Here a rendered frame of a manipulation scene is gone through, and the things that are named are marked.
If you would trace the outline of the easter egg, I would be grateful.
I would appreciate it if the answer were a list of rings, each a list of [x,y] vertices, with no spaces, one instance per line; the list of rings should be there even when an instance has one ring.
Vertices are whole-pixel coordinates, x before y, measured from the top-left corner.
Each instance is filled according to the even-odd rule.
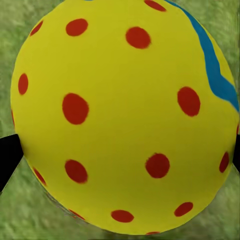
[[[11,115],[61,205],[101,229],[152,235],[204,210],[240,134],[228,62],[170,0],[65,0],[23,43]]]

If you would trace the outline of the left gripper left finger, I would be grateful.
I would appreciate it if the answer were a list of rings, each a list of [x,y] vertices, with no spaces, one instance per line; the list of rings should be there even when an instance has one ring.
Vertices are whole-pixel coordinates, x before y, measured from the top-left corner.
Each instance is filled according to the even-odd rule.
[[[18,134],[0,138],[0,193],[23,156]]]

